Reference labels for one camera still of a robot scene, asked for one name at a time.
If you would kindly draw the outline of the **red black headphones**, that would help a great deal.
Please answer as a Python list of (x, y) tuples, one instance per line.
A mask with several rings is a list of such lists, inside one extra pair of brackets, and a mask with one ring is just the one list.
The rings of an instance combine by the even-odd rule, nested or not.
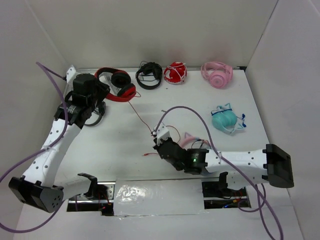
[(98, 80), (100, 76), (104, 76), (105, 84), (109, 85), (110, 92), (105, 97), (107, 100), (124, 103), (132, 100), (137, 94), (136, 86), (124, 70), (102, 67), (95, 72), (94, 76)]

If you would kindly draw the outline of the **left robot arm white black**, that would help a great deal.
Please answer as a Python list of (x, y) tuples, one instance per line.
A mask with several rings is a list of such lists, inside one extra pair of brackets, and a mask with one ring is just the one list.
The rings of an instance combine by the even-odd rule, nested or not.
[(91, 117), (97, 105), (110, 92), (110, 87), (90, 73), (78, 74), (73, 90), (65, 97), (55, 115), (50, 133), (21, 177), (12, 177), (8, 187), (18, 200), (47, 213), (58, 210), (64, 200), (82, 194), (92, 200), (99, 193), (98, 179), (87, 173), (63, 182), (55, 180), (68, 148)]

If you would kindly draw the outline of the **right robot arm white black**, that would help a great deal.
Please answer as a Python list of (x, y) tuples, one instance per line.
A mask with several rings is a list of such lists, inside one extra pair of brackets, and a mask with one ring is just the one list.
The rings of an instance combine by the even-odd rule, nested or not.
[(186, 174), (218, 178), (218, 190), (230, 196), (246, 186), (269, 183), (275, 188), (294, 187), (291, 156), (275, 144), (252, 151), (215, 152), (213, 149), (184, 149), (172, 138), (155, 139), (161, 159)]

